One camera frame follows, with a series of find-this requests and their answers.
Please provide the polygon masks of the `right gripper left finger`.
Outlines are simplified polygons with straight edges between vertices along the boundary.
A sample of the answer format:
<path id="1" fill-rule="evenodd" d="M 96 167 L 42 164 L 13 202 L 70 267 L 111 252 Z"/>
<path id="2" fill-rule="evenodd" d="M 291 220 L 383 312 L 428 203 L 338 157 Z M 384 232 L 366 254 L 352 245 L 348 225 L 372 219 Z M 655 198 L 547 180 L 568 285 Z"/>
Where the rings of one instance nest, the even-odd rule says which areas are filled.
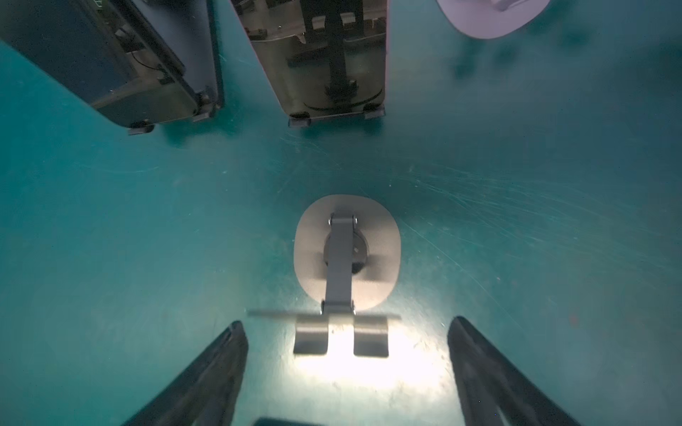
<path id="1" fill-rule="evenodd" d="M 126 425 L 229 425 L 243 383 L 249 342 L 232 322 Z"/>

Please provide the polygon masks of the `grey round stand blue phone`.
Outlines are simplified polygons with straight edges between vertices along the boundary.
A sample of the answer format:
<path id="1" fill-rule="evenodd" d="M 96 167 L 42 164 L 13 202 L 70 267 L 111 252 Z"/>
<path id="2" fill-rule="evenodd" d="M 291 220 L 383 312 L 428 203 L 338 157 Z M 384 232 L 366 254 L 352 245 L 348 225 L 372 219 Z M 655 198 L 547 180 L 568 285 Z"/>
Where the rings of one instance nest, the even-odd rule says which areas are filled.
<path id="1" fill-rule="evenodd" d="M 401 235 L 384 206 L 356 195 L 314 202 L 298 221 L 293 263 L 299 285 L 319 303 L 318 311 L 250 310 L 250 317 L 293 322 L 296 355 L 325 355 L 330 325 L 339 324 L 353 329 L 354 356 L 388 357 L 389 323 L 399 315 L 371 310 L 396 286 Z"/>

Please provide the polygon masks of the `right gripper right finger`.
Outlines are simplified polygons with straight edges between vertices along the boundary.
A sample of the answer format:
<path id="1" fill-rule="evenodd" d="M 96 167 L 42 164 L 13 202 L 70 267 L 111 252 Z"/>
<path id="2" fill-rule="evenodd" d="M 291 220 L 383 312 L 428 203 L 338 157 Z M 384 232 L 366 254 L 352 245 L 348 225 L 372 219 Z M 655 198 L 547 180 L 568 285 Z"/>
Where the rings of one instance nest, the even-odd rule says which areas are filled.
<path id="1" fill-rule="evenodd" d="M 449 356 L 466 425 L 577 425 L 462 316 L 451 321 Z"/>

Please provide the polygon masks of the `grey phone stand emptied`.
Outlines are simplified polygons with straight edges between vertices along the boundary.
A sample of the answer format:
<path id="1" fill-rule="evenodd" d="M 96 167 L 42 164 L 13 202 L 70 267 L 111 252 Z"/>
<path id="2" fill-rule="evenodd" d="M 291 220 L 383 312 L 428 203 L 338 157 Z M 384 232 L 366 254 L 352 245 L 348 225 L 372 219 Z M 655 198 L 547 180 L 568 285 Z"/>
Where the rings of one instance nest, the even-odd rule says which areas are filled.
<path id="1" fill-rule="evenodd" d="M 437 0 L 452 26 L 467 37 L 491 40 L 536 19 L 550 0 Z"/>

